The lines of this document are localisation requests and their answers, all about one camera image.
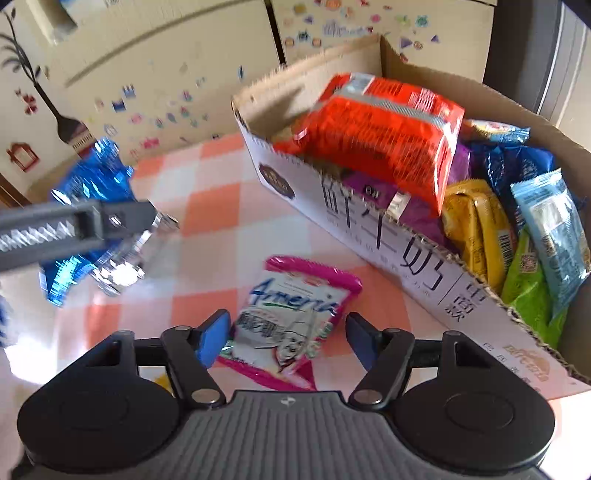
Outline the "white pink America snack pack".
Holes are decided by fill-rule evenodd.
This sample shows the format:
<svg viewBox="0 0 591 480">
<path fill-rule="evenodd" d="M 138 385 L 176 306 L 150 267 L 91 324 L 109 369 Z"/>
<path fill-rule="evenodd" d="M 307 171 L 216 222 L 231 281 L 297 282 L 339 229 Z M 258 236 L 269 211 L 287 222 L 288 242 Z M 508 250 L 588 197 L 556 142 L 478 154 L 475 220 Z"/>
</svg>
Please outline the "white pink America snack pack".
<svg viewBox="0 0 591 480">
<path fill-rule="evenodd" d="M 348 271 L 293 256 L 266 259 L 218 361 L 277 391 L 315 391 L 311 362 L 363 290 Z"/>
</svg>

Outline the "silver foil snack pack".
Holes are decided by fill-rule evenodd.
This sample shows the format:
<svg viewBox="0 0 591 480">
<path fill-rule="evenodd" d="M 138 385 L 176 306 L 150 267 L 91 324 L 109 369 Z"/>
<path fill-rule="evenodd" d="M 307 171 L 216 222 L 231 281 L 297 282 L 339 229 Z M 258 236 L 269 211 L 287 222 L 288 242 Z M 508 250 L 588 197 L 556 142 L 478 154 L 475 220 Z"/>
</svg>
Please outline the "silver foil snack pack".
<svg viewBox="0 0 591 480">
<path fill-rule="evenodd" d="M 145 277 L 168 236 L 178 231 L 174 217 L 157 211 L 148 229 L 110 247 L 95 262 L 90 277 L 105 295 L 120 295 Z"/>
</svg>

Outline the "purple snack pack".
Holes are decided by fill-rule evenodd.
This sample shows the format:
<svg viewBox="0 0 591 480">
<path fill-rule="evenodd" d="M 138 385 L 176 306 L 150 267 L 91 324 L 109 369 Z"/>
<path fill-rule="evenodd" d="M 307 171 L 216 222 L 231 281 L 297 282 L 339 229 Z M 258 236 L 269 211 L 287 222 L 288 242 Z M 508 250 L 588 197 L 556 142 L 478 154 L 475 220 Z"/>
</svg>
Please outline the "purple snack pack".
<svg viewBox="0 0 591 480">
<path fill-rule="evenodd" d="M 446 245 L 441 219 L 434 216 L 427 203 L 420 198 L 412 197 L 394 185 L 352 170 L 342 171 L 342 184 L 377 208 L 386 209 L 402 224 L 439 245 Z"/>
</svg>

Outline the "croissant snack pack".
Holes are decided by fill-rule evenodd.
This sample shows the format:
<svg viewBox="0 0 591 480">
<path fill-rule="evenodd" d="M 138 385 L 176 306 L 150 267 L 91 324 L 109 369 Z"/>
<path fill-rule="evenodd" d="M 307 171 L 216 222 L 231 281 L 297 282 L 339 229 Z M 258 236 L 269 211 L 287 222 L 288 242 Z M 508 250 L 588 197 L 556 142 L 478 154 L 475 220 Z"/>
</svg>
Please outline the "croissant snack pack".
<svg viewBox="0 0 591 480">
<path fill-rule="evenodd" d="M 273 137 L 271 145 L 276 152 L 301 158 L 324 158 L 322 136 L 328 123 L 320 113 L 298 117 Z"/>
</svg>

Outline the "red gift box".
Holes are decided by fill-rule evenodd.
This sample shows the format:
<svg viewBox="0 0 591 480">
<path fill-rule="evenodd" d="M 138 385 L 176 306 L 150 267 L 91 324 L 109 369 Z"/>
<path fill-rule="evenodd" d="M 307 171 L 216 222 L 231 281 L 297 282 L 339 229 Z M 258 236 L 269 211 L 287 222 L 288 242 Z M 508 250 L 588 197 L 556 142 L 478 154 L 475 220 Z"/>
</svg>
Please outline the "red gift box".
<svg viewBox="0 0 591 480">
<path fill-rule="evenodd" d="M 87 156 L 94 147 L 96 138 L 83 123 L 79 123 L 68 141 L 68 145 L 80 157 Z"/>
</svg>

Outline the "yellow snack pack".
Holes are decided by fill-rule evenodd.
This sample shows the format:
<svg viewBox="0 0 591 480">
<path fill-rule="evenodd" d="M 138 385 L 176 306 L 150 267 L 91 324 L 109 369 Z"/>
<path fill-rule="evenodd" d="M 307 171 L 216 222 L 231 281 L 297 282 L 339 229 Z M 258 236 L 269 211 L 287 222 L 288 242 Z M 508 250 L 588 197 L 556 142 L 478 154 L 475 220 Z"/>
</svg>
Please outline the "yellow snack pack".
<svg viewBox="0 0 591 480">
<path fill-rule="evenodd" d="M 171 395 L 174 395 L 170 380 L 166 374 L 161 374 L 161 375 L 157 376 L 153 380 L 153 382 L 155 384 L 159 385 L 160 387 L 164 388 Z"/>
<path fill-rule="evenodd" d="M 444 233 L 469 271 L 501 295 L 517 240 L 496 194 L 485 180 L 468 179 L 446 189 Z"/>
</svg>

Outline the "orange white checkered tablecloth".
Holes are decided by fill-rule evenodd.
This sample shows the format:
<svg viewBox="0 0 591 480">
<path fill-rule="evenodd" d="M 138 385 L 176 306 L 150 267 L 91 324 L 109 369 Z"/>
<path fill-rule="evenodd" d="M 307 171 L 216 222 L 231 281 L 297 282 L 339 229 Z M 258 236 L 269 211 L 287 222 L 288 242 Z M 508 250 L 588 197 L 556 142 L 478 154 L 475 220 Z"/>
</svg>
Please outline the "orange white checkered tablecloth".
<svg viewBox="0 0 591 480">
<path fill-rule="evenodd" d="M 266 258 L 293 255 L 357 275 L 352 304 L 379 328 L 438 339 L 444 328 L 387 274 L 263 187 L 239 135 L 140 163 L 133 190 L 179 222 L 144 279 L 117 297 L 91 280 L 62 307 L 47 302 L 36 267 L 1 278 L 13 344 L 1 354 L 1 392 L 27 398 L 62 368 L 117 330 L 156 337 L 197 325 L 218 309 L 237 314 Z"/>
</svg>

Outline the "beige cabinet with stickers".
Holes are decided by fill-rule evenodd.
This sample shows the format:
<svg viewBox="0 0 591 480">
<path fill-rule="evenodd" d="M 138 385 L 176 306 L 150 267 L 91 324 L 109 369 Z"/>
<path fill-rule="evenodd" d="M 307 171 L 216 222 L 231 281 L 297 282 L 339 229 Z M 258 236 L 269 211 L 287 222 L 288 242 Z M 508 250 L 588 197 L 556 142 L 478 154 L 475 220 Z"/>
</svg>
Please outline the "beige cabinet with stickers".
<svg viewBox="0 0 591 480">
<path fill-rule="evenodd" d="M 408 63 L 484 76 L 493 1 L 19 1 L 75 116 L 134 162 L 235 130 L 230 98 L 382 35 Z"/>
</svg>

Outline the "white blue America snack pack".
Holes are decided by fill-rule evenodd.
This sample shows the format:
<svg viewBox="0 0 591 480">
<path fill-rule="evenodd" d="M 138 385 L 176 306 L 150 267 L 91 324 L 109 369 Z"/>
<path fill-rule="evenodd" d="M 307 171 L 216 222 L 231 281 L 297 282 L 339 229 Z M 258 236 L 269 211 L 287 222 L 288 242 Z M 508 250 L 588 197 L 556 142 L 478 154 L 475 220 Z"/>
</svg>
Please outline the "white blue America snack pack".
<svg viewBox="0 0 591 480">
<path fill-rule="evenodd" d="M 490 120 L 467 119 L 463 121 L 460 138 L 465 142 L 523 145 L 529 140 L 530 131 L 529 127 L 523 128 Z"/>
</svg>

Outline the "green snack pack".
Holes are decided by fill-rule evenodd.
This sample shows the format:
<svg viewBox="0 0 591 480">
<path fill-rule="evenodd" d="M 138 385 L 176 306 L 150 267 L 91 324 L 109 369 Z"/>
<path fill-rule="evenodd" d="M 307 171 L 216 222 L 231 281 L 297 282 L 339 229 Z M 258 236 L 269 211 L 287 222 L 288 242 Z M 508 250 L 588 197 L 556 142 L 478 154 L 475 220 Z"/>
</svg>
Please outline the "green snack pack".
<svg viewBox="0 0 591 480">
<path fill-rule="evenodd" d="M 503 286 L 502 301 L 512 307 L 541 340 L 557 349 L 568 309 L 553 313 L 553 300 L 529 231 L 519 233 L 514 259 Z"/>
</svg>

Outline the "light blue snack pack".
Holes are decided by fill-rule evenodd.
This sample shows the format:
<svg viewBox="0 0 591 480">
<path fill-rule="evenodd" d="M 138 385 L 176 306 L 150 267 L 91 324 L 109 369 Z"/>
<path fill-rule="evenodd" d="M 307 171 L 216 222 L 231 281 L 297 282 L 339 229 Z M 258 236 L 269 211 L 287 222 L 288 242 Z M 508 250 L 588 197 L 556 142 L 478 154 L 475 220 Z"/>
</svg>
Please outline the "light blue snack pack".
<svg viewBox="0 0 591 480">
<path fill-rule="evenodd" d="M 590 275 L 590 249 L 578 209 L 560 169 L 514 183 L 511 191 L 538 251 L 557 316 Z"/>
</svg>

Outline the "red snack pack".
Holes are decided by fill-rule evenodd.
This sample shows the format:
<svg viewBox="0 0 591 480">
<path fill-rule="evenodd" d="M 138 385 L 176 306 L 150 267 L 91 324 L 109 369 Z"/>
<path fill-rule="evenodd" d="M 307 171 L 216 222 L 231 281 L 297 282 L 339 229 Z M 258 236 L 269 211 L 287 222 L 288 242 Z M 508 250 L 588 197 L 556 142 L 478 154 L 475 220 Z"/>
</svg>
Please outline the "red snack pack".
<svg viewBox="0 0 591 480">
<path fill-rule="evenodd" d="M 362 73 L 332 77 L 308 111 L 324 160 L 392 184 L 442 214 L 465 109 L 430 89 Z"/>
</svg>

